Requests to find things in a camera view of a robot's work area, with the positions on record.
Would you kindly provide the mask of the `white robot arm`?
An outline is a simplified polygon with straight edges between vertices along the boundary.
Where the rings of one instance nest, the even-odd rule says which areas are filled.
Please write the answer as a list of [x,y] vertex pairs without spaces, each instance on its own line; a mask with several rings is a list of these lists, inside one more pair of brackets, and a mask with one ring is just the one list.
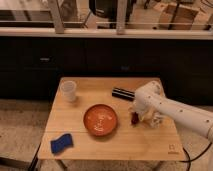
[[162,86],[151,81],[135,90],[133,110],[144,116],[150,108],[213,142],[213,112],[174,101],[161,95]]

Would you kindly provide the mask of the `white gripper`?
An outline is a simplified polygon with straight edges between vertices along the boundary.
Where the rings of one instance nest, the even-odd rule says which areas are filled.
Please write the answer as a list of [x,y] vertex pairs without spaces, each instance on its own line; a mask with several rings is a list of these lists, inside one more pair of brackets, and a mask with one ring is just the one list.
[[153,107],[147,107],[147,106],[142,106],[141,108],[137,107],[136,105],[132,106],[132,113],[136,112],[139,116],[139,123],[146,123],[150,126],[150,121],[153,115],[159,111],[154,109]]

